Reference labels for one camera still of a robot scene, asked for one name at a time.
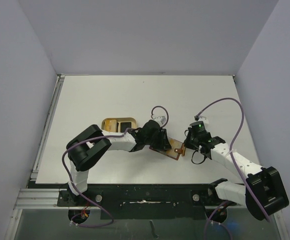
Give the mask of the brown leather card holder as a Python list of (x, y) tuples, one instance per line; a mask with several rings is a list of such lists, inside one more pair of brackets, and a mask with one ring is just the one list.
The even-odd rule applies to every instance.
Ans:
[(161, 151), (161, 150), (156, 150), (153, 149), (152, 147), (149, 147), (150, 150), (155, 151), (159, 154), (162, 154), (166, 157), (169, 157), (174, 160), (178, 160), (180, 157), (183, 157), (186, 153), (186, 147), (184, 144), (176, 139), (168, 137), (168, 141), (171, 145), (171, 149), (167, 151)]

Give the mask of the beige oval tray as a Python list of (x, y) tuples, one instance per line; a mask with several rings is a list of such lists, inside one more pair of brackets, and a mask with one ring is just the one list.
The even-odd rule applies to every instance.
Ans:
[(132, 122), (132, 129), (137, 128), (137, 121), (134, 118), (132, 118), (132, 117), (115, 117), (115, 118), (105, 118), (102, 121), (102, 124), (101, 124), (101, 129), (102, 130), (105, 130), (104, 129), (104, 122), (105, 122), (105, 120), (110, 120), (110, 119), (117, 120), (117, 133), (120, 133), (120, 125), (119, 125), (120, 122)]

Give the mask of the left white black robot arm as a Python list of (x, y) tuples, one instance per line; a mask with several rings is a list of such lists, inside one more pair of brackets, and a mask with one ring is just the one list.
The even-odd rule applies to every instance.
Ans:
[(123, 133), (101, 130), (93, 124), (66, 145), (65, 155), (70, 160), (69, 200), (79, 206), (87, 198), (88, 171), (94, 167), (107, 151), (137, 152), (145, 146), (158, 151), (172, 147), (163, 128), (165, 121), (159, 117), (149, 120), (143, 127), (127, 128)]

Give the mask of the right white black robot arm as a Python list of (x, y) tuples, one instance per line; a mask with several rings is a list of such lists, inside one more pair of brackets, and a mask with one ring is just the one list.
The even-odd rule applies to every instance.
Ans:
[(243, 184), (237, 184), (221, 178), (211, 183), (211, 189), (207, 192), (210, 203), (217, 205), (223, 200), (237, 203), (245, 206), (260, 221), (289, 205), (289, 198), (276, 168), (265, 168), (230, 149), (225, 140), (211, 136), (203, 121), (189, 125), (184, 145), (203, 155), (205, 160), (219, 163), (243, 181)]

